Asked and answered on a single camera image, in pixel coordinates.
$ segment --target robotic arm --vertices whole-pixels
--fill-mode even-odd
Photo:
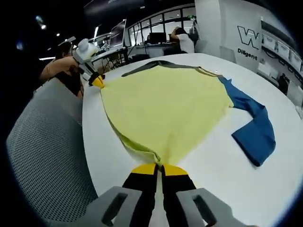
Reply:
[[[90,76],[89,85],[103,88],[104,78],[95,70],[91,62],[92,56],[97,51],[98,48],[90,44],[88,39],[83,39],[79,42],[78,48],[73,53],[73,58],[79,63],[79,68]]]

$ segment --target office desk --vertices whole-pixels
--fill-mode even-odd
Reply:
[[[108,58],[110,57],[111,55],[113,54],[119,54],[119,57],[120,59],[122,58],[121,55],[124,56],[124,60],[125,60],[125,63],[128,64],[129,63],[129,60],[128,60],[128,55],[127,55],[127,48],[126,47],[121,47],[120,49],[116,49],[116,50],[109,50],[109,51],[106,51],[104,53],[100,53],[98,55],[96,55],[95,57],[93,57],[91,59],[91,62],[93,63],[94,67],[96,69],[98,69],[99,67],[103,67],[107,64],[107,61],[106,62],[103,62],[103,60],[105,58]]]
[[[129,52],[129,55],[147,54],[150,58],[156,58],[164,56],[164,51],[167,49],[179,48],[177,43],[165,43],[165,44],[149,44],[135,46],[134,49]]]
[[[267,107],[276,149],[261,167],[256,168],[249,162],[231,136],[252,119],[248,112],[234,108],[228,110],[204,141],[180,160],[178,166],[188,172],[197,188],[204,187],[229,204],[238,220],[247,225],[273,226],[295,199],[303,176],[303,123],[294,105],[252,71],[202,53],[129,64],[107,73],[105,84],[154,60],[201,66],[223,74],[231,78],[237,88]],[[85,87],[82,124],[89,172],[97,194],[101,195],[112,186],[121,186],[131,170],[143,161],[131,156],[116,136],[97,87]],[[150,226],[166,226],[161,199],[161,193],[157,194]]]

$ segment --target black ceiling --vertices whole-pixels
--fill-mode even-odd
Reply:
[[[194,0],[144,0],[145,8],[132,13],[127,17],[128,25],[134,24],[136,21],[143,19],[153,13],[159,12],[177,5],[192,3]],[[250,2],[270,8],[269,2],[264,0],[249,0]],[[4,21],[4,29],[6,30],[9,43],[15,45],[16,41],[20,40],[24,43],[24,48],[35,52],[39,57],[53,56],[53,47],[64,41],[65,39],[75,36],[79,42],[83,38],[92,38],[94,28],[86,23],[83,7],[90,0],[20,0],[7,1],[8,5],[2,8],[5,10],[6,18]],[[276,10],[280,19],[284,19],[286,25],[292,28],[293,24],[290,17],[283,15],[279,9]],[[39,15],[47,25],[46,30],[41,30],[35,20]],[[114,19],[102,23],[98,34],[109,32],[121,18],[119,15]]]

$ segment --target shelf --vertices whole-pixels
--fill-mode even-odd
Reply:
[[[279,55],[279,53],[277,51],[273,51],[270,48],[266,47],[264,44],[262,44],[262,49],[265,51],[268,51],[269,53],[277,56],[280,60],[284,61],[290,68],[292,68],[296,73],[294,74],[295,77],[301,82],[301,84],[303,85],[303,72],[300,72],[299,70],[296,69],[296,67],[294,67],[292,65],[291,62],[289,62],[289,59],[286,59],[284,56]]]
[[[298,52],[295,41],[290,38],[288,35],[284,34],[281,32],[279,29],[276,27],[272,26],[271,24],[265,22],[264,20],[261,20],[261,28],[274,36],[278,37],[281,39],[283,42],[285,42],[287,45],[289,45],[293,50]]]

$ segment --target gray chair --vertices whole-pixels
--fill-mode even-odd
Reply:
[[[220,46],[220,58],[237,63],[235,51],[225,46]]]
[[[25,198],[53,225],[82,217],[97,194],[85,158],[82,126],[75,117],[81,102],[57,81],[49,83],[35,93],[16,121],[7,150]],[[49,92],[52,87],[57,94]]]

